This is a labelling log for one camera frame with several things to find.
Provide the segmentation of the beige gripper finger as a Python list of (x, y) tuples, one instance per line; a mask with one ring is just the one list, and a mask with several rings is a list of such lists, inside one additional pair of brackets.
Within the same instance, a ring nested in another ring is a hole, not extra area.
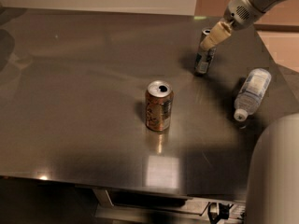
[(229, 38), (232, 34), (232, 26), (226, 21), (219, 21), (210, 30), (210, 33), (200, 43), (200, 48), (208, 51), (218, 46), (222, 41)]

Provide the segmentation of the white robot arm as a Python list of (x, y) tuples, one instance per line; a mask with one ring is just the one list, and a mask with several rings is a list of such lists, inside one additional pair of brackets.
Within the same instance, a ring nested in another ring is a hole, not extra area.
[[(204, 51), (245, 29), (284, 0), (231, 0), (200, 43)], [(272, 122), (254, 148), (244, 224), (299, 224), (299, 114)]]

